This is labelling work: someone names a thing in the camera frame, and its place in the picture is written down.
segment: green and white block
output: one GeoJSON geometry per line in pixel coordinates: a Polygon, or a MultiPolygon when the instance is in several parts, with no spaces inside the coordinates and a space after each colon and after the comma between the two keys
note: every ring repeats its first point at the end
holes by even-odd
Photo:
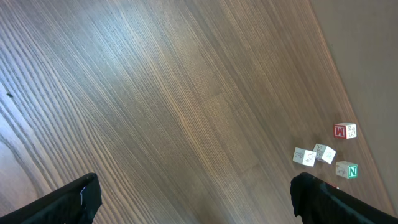
{"type": "Polygon", "coordinates": [[[301,148],[295,148],[294,155],[293,155],[293,161],[298,162],[299,164],[306,165],[306,166],[313,166],[315,163],[316,156],[317,156],[316,152],[301,149],[301,148]]]}
{"type": "Polygon", "coordinates": [[[329,164],[331,164],[336,155],[336,151],[331,147],[322,144],[316,144],[313,148],[313,152],[317,153],[317,160],[327,162],[329,164]]]}
{"type": "Polygon", "coordinates": [[[352,162],[336,162],[336,175],[347,179],[358,177],[358,165],[352,162]]]}

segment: wood grain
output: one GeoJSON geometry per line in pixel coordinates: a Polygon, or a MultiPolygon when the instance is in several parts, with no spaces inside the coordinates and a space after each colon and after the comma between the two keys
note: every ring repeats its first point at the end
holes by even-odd
{"type": "Polygon", "coordinates": [[[96,223],[300,223],[303,171],[394,215],[333,139],[357,120],[308,0],[0,0],[0,31],[0,215],[96,172],[96,223]],[[315,143],[359,178],[292,162],[315,143]]]}

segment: toy block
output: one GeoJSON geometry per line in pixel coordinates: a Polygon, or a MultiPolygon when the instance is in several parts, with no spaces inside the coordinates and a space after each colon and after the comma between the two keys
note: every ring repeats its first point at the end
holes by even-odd
{"type": "Polygon", "coordinates": [[[322,144],[316,144],[313,148],[313,152],[317,153],[317,160],[327,162],[329,164],[331,164],[336,154],[336,151],[331,147],[322,144]]]}
{"type": "Polygon", "coordinates": [[[295,148],[293,161],[306,166],[313,166],[315,163],[316,156],[317,156],[316,152],[312,152],[301,148],[295,148]]]}
{"type": "Polygon", "coordinates": [[[358,177],[358,165],[352,162],[336,162],[336,175],[347,179],[358,177]]]}
{"type": "Polygon", "coordinates": [[[340,123],[334,126],[334,136],[338,139],[350,139],[356,137],[356,124],[340,123]]]}

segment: red block face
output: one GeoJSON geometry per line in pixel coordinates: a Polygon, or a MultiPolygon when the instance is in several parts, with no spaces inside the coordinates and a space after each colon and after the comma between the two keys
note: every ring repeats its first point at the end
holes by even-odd
{"type": "Polygon", "coordinates": [[[335,138],[346,139],[346,127],[335,125],[335,138]]]}

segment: gray surface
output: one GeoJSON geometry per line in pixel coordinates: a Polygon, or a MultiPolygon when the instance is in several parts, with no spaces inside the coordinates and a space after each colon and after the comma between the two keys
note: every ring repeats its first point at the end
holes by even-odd
{"type": "Polygon", "coordinates": [[[398,213],[398,1],[311,1],[398,213]]]}

